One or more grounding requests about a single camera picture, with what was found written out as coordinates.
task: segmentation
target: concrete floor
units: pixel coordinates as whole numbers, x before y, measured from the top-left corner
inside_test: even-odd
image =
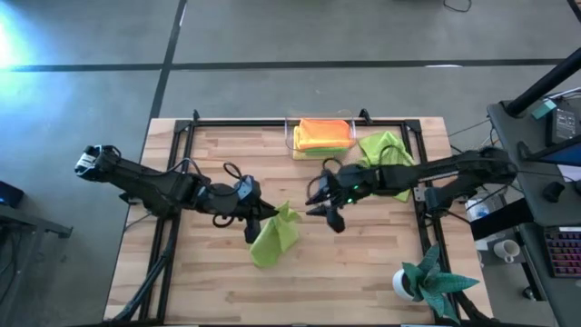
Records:
[[[0,0],[0,67],[161,64],[178,0]],[[422,0],[190,0],[175,63],[300,60],[563,58],[580,44],[565,0],[475,1],[456,14]],[[551,66],[171,72],[161,117],[284,116],[367,108],[376,116],[434,115],[449,132],[486,118]],[[73,168],[88,144],[140,156],[158,71],[0,71],[0,180],[25,190],[24,210],[72,225],[49,238],[17,298],[15,325],[99,322],[127,206],[111,185]],[[559,90],[581,84],[581,74]],[[451,138],[480,145],[489,124]],[[519,298],[517,266],[485,268],[495,315],[552,326],[546,303]]]

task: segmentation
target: cup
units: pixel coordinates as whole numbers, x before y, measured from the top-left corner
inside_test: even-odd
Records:
[[[520,254],[520,246],[513,240],[505,240],[494,244],[494,253],[505,263],[513,263],[515,257]]]

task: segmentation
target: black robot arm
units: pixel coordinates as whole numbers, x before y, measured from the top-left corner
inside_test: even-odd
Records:
[[[224,169],[236,177],[238,182],[232,187],[224,183],[211,183],[202,175],[197,165],[197,173],[179,173],[175,169],[189,159],[178,163],[167,172],[123,159],[112,145],[87,146],[74,171],[91,182],[111,183],[125,193],[120,197],[129,202],[138,198],[153,215],[171,218],[181,209],[213,214],[216,227],[227,227],[234,219],[246,221],[244,235],[247,243],[253,243],[261,231],[259,221],[272,217],[278,212],[261,199],[261,187],[252,176],[242,176],[232,163]]]
[[[511,183],[517,176],[517,168],[503,150],[484,148],[414,166],[347,164],[336,173],[323,169],[318,177],[319,190],[306,202],[320,205],[307,214],[326,217],[328,225],[341,233],[345,222],[338,209],[345,204],[356,203],[372,194],[394,196],[419,183],[450,176],[458,178],[425,192],[427,212],[432,216],[445,212],[459,196],[476,194],[476,189],[484,183]]]

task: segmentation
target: computer keyboard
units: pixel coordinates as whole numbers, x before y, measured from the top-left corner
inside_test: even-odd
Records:
[[[554,277],[581,277],[581,228],[545,229],[545,244]]]

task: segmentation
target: wooden tabletop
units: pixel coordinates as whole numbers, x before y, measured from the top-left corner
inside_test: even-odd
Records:
[[[419,120],[428,159],[450,156],[444,120]],[[152,120],[142,164],[166,169],[174,122]],[[358,126],[357,135],[383,131],[400,135],[397,127],[385,126]],[[419,158],[413,134],[410,138],[413,156]],[[351,150],[346,161],[359,159],[358,151]],[[192,158],[213,183],[235,182],[222,170],[223,162],[231,161],[261,184],[264,201],[275,206],[290,201],[291,208],[301,215],[300,239],[276,266],[259,269],[252,264],[249,246],[244,242],[243,223],[217,229],[210,215],[183,211],[166,323],[433,322],[425,302],[403,301],[391,285],[402,262],[418,263],[422,258],[411,199],[402,203],[387,197],[368,197],[357,205],[348,205],[341,212],[347,229],[336,234],[324,218],[304,214],[308,209],[304,205],[306,185],[320,173],[320,161],[293,161],[281,127],[197,127]],[[452,207],[452,211],[464,215],[460,206]],[[143,215],[143,208],[132,207],[127,222]],[[479,310],[491,316],[469,226],[449,217],[442,220],[442,225],[452,272],[480,281],[466,294]],[[154,226],[155,219],[148,218],[124,234],[105,318],[115,316],[143,282]],[[153,311],[159,280],[154,288]]]

